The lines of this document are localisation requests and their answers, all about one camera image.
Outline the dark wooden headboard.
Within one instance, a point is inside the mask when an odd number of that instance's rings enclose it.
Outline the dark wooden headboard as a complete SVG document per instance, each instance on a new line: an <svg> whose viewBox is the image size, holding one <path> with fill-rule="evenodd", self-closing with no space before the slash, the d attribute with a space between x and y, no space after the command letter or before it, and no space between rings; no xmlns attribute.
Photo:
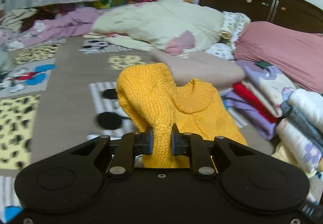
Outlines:
<svg viewBox="0 0 323 224"><path fill-rule="evenodd" d="M268 21L291 30L322 33L322 9L305 0L200 0L218 11L243 13L251 21Z"/></svg>

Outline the floral white pillow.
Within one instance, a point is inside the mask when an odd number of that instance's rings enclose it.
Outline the floral white pillow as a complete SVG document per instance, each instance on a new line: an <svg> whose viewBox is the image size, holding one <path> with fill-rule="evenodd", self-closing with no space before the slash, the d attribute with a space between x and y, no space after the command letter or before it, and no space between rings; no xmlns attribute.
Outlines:
<svg viewBox="0 0 323 224"><path fill-rule="evenodd" d="M244 27L250 24L251 19L243 13L222 12L221 39L205 52L219 58L234 61L235 43Z"/></svg>

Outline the pink pillow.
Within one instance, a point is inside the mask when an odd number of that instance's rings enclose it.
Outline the pink pillow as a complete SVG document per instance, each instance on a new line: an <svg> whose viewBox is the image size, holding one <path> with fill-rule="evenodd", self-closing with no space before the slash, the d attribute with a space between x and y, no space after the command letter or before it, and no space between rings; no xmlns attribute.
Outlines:
<svg viewBox="0 0 323 224"><path fill-rule="evenodd" d="M255 21L235 43L237 60L265 61L307 90L322 93L322 34Z"/></svg>

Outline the purple crumpled blanket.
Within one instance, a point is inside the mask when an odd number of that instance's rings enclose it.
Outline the purple crumpled blanket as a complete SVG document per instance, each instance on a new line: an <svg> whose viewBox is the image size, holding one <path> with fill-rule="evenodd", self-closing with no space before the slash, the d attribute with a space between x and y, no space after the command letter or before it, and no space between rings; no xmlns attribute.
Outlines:
<svg viewBox="0 0 323 224"><path fill-rule="evenodd" d="M1 48L5 51L23 49L40 43L81 36L89 32L102 10L83 7L71 11L57 19L37 20L24 32L1 30Z"/></svg>

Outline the white floral folded garment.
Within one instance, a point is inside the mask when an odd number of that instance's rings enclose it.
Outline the white floral folded garment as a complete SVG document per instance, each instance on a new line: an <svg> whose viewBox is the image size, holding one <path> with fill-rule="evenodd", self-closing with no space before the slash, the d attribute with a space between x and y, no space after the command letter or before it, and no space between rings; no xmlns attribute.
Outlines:
<svg viewBox="0 0 323 224"><path fill-rule="evenodd" d="M293 82L277 67L260 68L254 62L238 60L236 64L245 72L242 84L276 118L282 116L280 105L296 90Z"/></svg>

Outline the red folded garment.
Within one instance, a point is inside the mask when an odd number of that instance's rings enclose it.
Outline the red folded garment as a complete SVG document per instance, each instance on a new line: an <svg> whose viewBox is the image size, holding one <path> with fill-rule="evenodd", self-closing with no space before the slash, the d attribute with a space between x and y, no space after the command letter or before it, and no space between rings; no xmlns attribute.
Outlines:
<svg viewBox="0 0 323 224"><path fill-rule="evenodd" d="M264 118L269 122L275 123L278 119L274 117L267 108L259 101L253 93L250 92L242 83L236 83L233 85L233 91L240 96L243 100L254 107Z"/></svg>

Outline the purple folded garment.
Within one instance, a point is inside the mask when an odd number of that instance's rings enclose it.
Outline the purple folded garment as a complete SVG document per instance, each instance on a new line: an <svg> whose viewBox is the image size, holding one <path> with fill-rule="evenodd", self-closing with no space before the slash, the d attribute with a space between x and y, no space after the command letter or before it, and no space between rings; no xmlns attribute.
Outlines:
<svg viewBox="0 0 323 224"><path fill-rule="evenodd" d="M266 140L275 136L275 123L269 122L253 106L243 100L234 92L229 92L222 97L227 111L233 117L239 128L253 125L259 135Z"/></svg>

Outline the yellow knitted sweater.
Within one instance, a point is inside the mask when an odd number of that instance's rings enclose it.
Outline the yellow knitted sweater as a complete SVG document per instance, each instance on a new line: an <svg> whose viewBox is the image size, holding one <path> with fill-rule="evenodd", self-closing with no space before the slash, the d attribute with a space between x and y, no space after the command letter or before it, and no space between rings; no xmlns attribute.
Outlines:
<svg viewBox="0 0 323 224"><path fill-rule="evenodd" d="M178 87L163 63L124 69L117 79L119 106L140 131L153 129L153 153L142 158L146 168L187 168L185 156L172 155L171 131L200 135L205 140L224 136L242 145L246 139L226 111L218 90L197 78Z"/></svg>

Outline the cream quilted duvet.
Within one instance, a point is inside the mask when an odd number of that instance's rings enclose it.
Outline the cream quilted duvet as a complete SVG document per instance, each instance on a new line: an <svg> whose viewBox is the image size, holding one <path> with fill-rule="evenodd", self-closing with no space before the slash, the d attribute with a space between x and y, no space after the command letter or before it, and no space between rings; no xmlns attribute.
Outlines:
<svg viewBox="0 0 323 224"><path fill-rule="evenodd" d="M218 10L182 0L161 0L114 7L99 16L84 37L179 56L218 42L222 23Z"/></svg>

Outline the Mickey Mouse patterned bed sheet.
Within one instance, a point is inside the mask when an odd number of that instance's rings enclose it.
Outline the Mickey Mouse patterned bed sheet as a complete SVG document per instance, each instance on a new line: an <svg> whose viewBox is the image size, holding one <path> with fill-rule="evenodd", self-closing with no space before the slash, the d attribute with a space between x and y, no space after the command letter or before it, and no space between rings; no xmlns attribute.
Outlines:
<svg viewBox="0 0 323 224"><path fill-rule="evenodd" d="M121 113L103 92L115 87L122 69L153 62L148 53L115 47L84 54L82 44L70 38L51 58L29 60L20 70L40 68L42 83L1 95L1 213L20 206L13 190L20 169L102 134L97 115Z"/></svg>

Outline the beige pink folded garment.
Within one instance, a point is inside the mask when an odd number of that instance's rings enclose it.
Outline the beige pink folded garment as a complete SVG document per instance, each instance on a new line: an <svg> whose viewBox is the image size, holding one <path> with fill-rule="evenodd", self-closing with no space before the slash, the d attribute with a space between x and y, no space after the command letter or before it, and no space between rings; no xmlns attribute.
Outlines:
<svg viewBox="0 0 323 224"><path fill-rule="evenodd" d="M245 72L235 62L205 52L193 52L186 59L157 49L151 50L150 54L154 61L162 62L169 68L178 86L197 78L211 83L218 90L225 90L245 79Z"/></svg>

